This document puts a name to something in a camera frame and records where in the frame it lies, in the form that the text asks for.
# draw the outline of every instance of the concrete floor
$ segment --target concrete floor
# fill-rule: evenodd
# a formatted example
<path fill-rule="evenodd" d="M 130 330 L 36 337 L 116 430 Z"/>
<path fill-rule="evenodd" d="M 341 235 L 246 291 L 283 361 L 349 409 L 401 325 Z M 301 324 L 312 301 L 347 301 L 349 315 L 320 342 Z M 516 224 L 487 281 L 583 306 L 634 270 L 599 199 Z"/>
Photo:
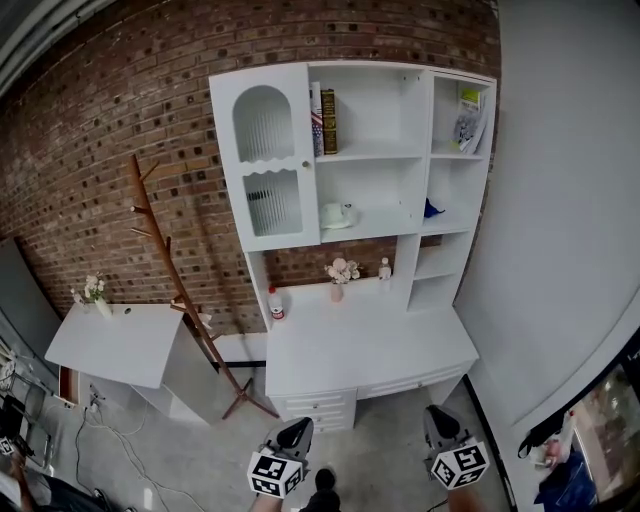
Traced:
<path fill-rule="evenodd" d="M 254 374 L 254 394 L 262 396 L 264 369 L 233 371 L 241 383 Z M 225 383 L 217 393 L 216 402 L 223 410 L 231 399 L 231 389 Z M 50 405 L 53 403 L 48 401 L 45 405 L 43 421 L 54 434 L 54 475 L 76 485 L 74 442 L 82 414 L 79 410 Z M 427 389 L 358 402 L 354 430 L 314 437 L 308 457 L 312 472 L 287 497 L 283 510 L 306 504 L 314 491 L 315 471 L 326 465 L 333 467 L 338 475 L 337 490 L 343 512 L 425 512 L 442 501 L 446 498 L 445 490 L 428 479 L 422 462 L 428 449 L 423 440 L 421 418 L 428 403 Z M 462 384 L 445 405 L 461 414 L 476 437 L 484 440 Z M 140 398 L 127 410 L 108 405 L 101 409 L 105 424 L 127 433 L 140 426 L 145 402 Z M 89 413 L 88 418 L 96 423 L 99 415 Z M 220 420 L 210 428 L 177 423 L 149 407 L 144 428 L 128 439 L 147 474 L 161 485 L 190 493 L 207 512 L 244 512 L 254 499 L 246 480 L 251 452 L 276 424 L 277 420 L 246 404 L 230 419 Z M 103 489 L 116 510 L 126 506 L 133 506 L 138 512 L 165 510 L 156 489 L 138 476 L 112 432 L 85 426 L 79 446 L 80 482 L 89 488 Z M 475 490 L 487 511 L 509 510 L 495 465 Z M 161 492 L 166 507 L 172 512 L 198 510 L 184 495 Z M 438 512 L 445 510 L 447 507 L 443 506 Z"/>

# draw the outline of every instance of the brick wall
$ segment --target brick wall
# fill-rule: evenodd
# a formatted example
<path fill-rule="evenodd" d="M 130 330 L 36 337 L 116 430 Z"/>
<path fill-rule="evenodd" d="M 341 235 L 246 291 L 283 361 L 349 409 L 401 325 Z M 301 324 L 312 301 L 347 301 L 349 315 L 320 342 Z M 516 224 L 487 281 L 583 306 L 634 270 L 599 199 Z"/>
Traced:
<path fill-rule="evenodd" d="M 135 152 L 193 300 L 226 332 L 264 330 L 220 166 L 209 75 L 296 60 L 364 58 L 497 77 L 488 1 L 119 0 L 47 52 L 0 100 L 0 237 L 18 238 L 54 306 L 103 271 L 113 302 L 166 302 L 171 282 L 132 216 Z M 363 274 L 395 239 L 267 255 L 276 285 L 325 279 L 341 255 Z"/>

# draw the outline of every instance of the white small table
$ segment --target white small table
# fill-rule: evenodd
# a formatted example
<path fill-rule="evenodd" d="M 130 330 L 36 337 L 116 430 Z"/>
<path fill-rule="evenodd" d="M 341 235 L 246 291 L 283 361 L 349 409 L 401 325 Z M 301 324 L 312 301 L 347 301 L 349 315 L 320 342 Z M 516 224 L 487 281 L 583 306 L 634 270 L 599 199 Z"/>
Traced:
<path fill-rule="evenodd" d="M 113 304 L 104 318 L 75 304 L 56 333 L 48 361 L 130 385 L 170 418 L 212 424 L 218 375 L 182 313 L 164 304 Z"/>

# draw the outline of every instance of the black shoe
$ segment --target black shoe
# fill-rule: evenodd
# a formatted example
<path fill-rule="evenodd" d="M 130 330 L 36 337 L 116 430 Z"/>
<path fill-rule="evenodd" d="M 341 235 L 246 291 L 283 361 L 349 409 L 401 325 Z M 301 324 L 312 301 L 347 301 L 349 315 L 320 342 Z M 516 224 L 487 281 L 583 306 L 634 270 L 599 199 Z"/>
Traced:
<path fill-rule="evenodd" d="M 336 477 L 331 470 L 322 468 L 316 473 L 316 489 L 318 491 L 330 491 L 336 485 Z"/>

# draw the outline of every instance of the cabinet door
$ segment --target cabinet door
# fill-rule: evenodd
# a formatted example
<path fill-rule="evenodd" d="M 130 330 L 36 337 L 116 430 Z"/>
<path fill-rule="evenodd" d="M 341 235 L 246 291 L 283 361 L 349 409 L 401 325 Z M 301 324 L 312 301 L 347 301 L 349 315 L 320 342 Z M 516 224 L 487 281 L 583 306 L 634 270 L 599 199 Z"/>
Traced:
<path fill-rule="evenodd" d="M 319 244 L 307 65 L 225 73 L 209 84 L 242 248 Z"/>

